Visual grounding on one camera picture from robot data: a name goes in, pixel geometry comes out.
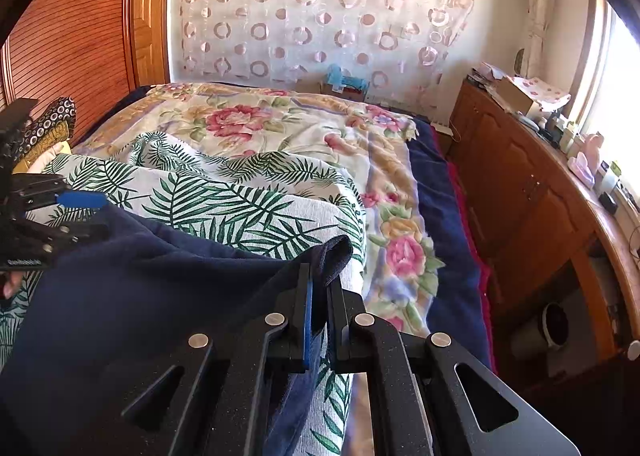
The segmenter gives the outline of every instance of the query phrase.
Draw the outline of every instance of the circle pattern curtain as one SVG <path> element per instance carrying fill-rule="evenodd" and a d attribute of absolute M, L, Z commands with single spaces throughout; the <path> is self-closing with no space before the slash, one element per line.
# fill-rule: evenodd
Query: circle pattern curtain
<path fill-rule="evenodd" d="M 369 93 L 433 106 L 474 0 L 170 0 L 174 80 L 291 88 L 330 64 Z"/>

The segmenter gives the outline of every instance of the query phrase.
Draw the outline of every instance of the bottle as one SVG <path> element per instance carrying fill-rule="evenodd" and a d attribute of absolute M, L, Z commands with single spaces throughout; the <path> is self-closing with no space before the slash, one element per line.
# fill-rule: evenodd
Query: bottle
<path fill-rule="evenodd" d="M 584 137 L 580 135 L 580 133 L 576 133 L 574 135 L 574 142 L 569 147 L 569 152 L 567 153 L 568 158 L 577 157 L 578 153 L 582 151 L 582 147 L 584 146 Z"/>
<path fill-rule="evenodd" d="M 604 174 L 604 178 L 600 182 L 600 185 L 596 189 L 596 193 L 600 196 L 603 192 L 610 194 L 613 188 L 618 184 L 618 179 L 622 171 L 615 162 L 611 162 L 609 169 Z"/>
<path fill-rule="evenodd" d="M 561 109 L 554 111 L 546 120 L 545 129 L 549 133 L 551 133 L 556 127 L 556 123 L 558 122 L 558 115 L 560 114 L 560 111 Z"/>
<path fill-rule="evenodd" d="M 569 122 L 567 124 L 564 133 L 562 133 L 562 138 L 560 139 L 560 151 L 567 155 L 569 153 L 569 149 L 571 149 L 572 144 L 574 143 L 575 131 L 574 131 L 574 123 Z"/>
<path fill-rule="evenodd" d="M 594 133 L 588 135 L 584 140 L 584 147 L 582 152 L 587 157 L 587 163 L 589 165 L 589 171 L 591 175 L 596 176 L 596 172 L 600 166 L 600 148 L 604 142 L 604 137 L 600 133 Z"/>

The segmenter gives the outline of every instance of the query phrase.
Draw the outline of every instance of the white jar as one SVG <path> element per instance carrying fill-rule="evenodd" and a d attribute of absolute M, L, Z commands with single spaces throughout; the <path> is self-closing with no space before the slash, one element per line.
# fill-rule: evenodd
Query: white jar
<path fill-rule="evenodd" d="M 569 152 L 567 153 L 568 158 L 577 157 L 578 153 L 582 150 L 584 146 L 584 137 L 580 135 L 580 133 L 574 136 L 574 142 L 569 147 Z"/>
<path fill-rule="evenodd" d="M 567 128 L 564 130 L 562 138 L 560 139 L 560 151 L 562 151 L 562 153 L 564 153 L 565 155 L 569 153 L 569 149 L 574 143 L 574 137 L 575 132 L 571 128 Z"/>
<path fill-rule="evenodd" d="M 596 194 L 599 196 L 603 192 L 610 194 L 613 191 L 613 188 L 618 184 L 618 179 L 620 178 L 620 168 L 615 162 L 611 162 L 609 169 L 604 174 L 604 178 L 600 182 L 600 185 L 596 188 Z"/>

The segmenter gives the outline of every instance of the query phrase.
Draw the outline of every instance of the wooden headboard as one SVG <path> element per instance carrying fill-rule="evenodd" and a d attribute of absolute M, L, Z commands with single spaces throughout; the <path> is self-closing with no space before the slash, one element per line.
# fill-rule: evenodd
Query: wooden headboard
<path fill-rule="evenodd" d="M 162 0 L 33 0 L 2 47 L 0 109 L 18 97 L 36 98 L 38 117 L 58 97 L 71 96 L 77 143 L 136 86 L 168 81 L 166 54 L 155 53 L 166 50 L 163 11 Z M 153 43 L 138 36 L 149 30 Z M 144 75 L 150 58 L 158 74 Z"/>

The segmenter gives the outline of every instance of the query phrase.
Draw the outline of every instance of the polka dot fabric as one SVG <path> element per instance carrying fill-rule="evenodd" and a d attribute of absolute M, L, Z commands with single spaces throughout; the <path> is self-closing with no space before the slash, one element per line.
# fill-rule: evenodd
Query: polka dot fabric
<path fill-rule="evenodd" d="M 45 112 L 29 124 L 24 138 L 14 155 L 14 163 L 20 162 L 56 125 L 66 122 L 68 137 L 60 137 L 62 141 L 71 138 L 76 124 L 76 104 L 71 97 L 60 97 L 49 105 Z"/>

